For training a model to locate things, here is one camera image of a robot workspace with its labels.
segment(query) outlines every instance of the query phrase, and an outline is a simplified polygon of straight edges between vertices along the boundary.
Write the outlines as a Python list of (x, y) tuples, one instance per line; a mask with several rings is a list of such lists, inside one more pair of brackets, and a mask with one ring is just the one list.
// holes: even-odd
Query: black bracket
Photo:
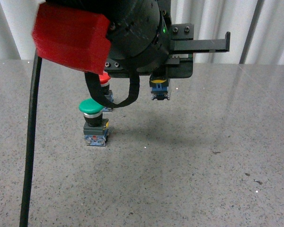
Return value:
[(225, 34), (225, 39), (213, 40), (172, 40), (171, 54), (184, 53), (215, 53), (230, 50), (231, 33)]
[[(193, 53), (229, 52), (231, 33), (224, 39), (194, 40), (193, 24), (177, 24), (170, 28), (169, 58), (162, 66), (170, 79), (188, 78), (193, 74)], [(187, 57), (175, 57), (177, 54), (188, 54)], [(113, 78), (129, 78), (128, 72), (116, 61), (108, 58), (104, 69)]]

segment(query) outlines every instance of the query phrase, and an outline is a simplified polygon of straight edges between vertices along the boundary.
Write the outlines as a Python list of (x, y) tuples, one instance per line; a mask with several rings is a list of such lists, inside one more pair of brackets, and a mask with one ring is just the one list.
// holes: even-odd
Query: black cable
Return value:
[(30, 193), (32, 189), (33, 165), (34, 165), (34, 150), (35, 150), (35, 133), (36, 133), (36, 114), (38, 101), (38, 87), (40, 80), (42, 58), (35, 53), (32, 83), (30, 87), (30, 99), (28, 110), (28, 124), (27, 124), (27, 154), (25, 161), (25, 173), (20, 213), (20, 227), (27, 227)]
[(138, 72), (132, 72), (129, 74), (129, 92), (128, 97), (119, 104), (112, 103), (103, 94), (103, 90), (100, 84), (99, 75), (86, 72), (85, 81), (89, 89), (90, 96), (99, 104), (109, 108), (125, 107), (137, 100), (140, 89), (140, 78)]

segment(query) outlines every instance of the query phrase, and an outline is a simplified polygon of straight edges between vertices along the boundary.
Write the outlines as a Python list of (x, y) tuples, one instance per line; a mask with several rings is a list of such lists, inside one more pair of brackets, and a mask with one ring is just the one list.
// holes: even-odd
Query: green push button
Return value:
[(86, 114), (97, 114), (103, 109), (103, 106), (97, 103), (92, 98), (82, 101), (79, 105), (79, 110)]

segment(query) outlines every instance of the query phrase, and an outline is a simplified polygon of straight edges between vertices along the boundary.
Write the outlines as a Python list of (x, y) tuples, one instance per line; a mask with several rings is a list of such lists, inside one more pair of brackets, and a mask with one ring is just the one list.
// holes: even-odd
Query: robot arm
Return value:
[[(58, 43), (49, 42), (51, 36)], [(39, 56), (84, 71), (92, 98), (110, 108), (137, 99), (141, 75), (151, 75), (153, 99), (169, 99), (170, 79), (191, 77), (193, 53), (230, 48), (229, 32), (221, 40), (194, 40), (194, 25), (172, 25), (170, 0), (47, 0), (39, 8), (33, 37)], [(48, 54), (59, 45), (64, 48)], [(98, 74), (103, 70), (111, 77), (130, 79), (129, 96), (122, 103), (114, 104), (102, 94)]]

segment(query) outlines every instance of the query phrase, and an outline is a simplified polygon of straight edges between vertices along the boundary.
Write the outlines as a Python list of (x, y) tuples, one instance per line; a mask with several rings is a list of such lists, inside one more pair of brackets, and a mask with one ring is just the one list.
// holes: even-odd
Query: gray speckled floor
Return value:
[[(0, 61), (0, 227), (18, 225), (31, 69)], [(171, 86), (151, 101), (142, 78), (88, 147), (83, 74), (44, 61), (30, 226), (284, 227), (284, 66), (195, 64)], [(128, 80), (111, 88), (121, 100)]]

